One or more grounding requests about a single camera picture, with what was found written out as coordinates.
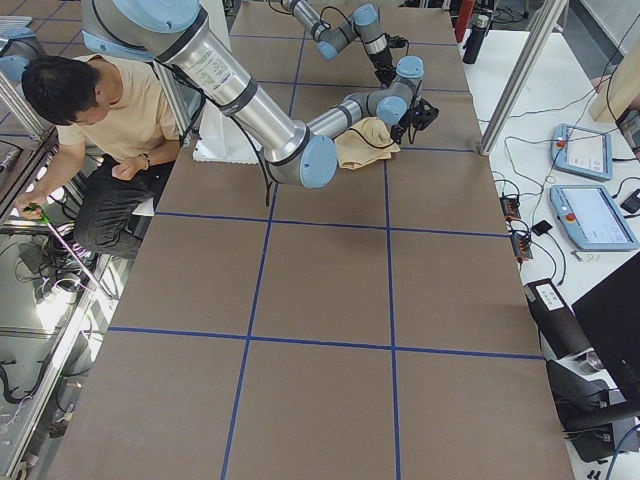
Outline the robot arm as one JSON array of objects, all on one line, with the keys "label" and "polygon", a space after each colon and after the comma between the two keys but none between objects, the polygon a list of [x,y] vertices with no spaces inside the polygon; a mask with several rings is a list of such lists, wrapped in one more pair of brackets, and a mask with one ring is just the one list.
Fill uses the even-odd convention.
[{"label": "robot arm", "polygon": [[338,166],[335,137],[364,118],[377,117],[389,125],[394,143],[400,143],[409,129],[422,131],[437,118],[438,109],[421,96],[422,60],[393,60],[391,38],[380,25],[376,7],[360,6],[331,27],[306,1],[284,1],[281,6],[301,23],[327,60],[361,41],[382,89],[351,94],[310,123],[293,120],[212,32],[208,12],[197,1],[85,1],[83,36],[97,54],[156,61],[190,79],[260,144],[264,174],[280,184],[325,186]]},{"label": "robot arm", "polygon": [[409,41],[386,33],[380,23],[379,10],[372,4],[360,6],[348,16],[343,16],[342,23],[336,27],[322,17],[324,11],[332,9],[332,6],[324,7],[318,13],[307,1],[280,1],[280,5],[281,13],[293,16],[304,27],[325,60],[334,59],[348,45],[359,40],[379,83],[388,87],[394,80],[396,67],[391,50],[404,48],[408,52]]}]

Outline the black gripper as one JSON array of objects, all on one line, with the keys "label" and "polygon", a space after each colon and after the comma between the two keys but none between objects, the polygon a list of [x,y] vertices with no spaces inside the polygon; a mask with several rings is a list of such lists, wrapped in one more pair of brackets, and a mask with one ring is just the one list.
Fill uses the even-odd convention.
[{"label": "black gripper", "polygon": [[375,75],[382,85],[390,85],[396,76],[391,50],[404,48],[406,39],[401,36],[384,34],[367,45],[367,56],[375,69]]},{"label": "black gripper", "polygon": [[390,136],[400,145],[405,135],[410,144],[415,141],[417,132],[424,131],[439,116],[440,110],[424,98],[415,100],[400,121],[391,127]]}]

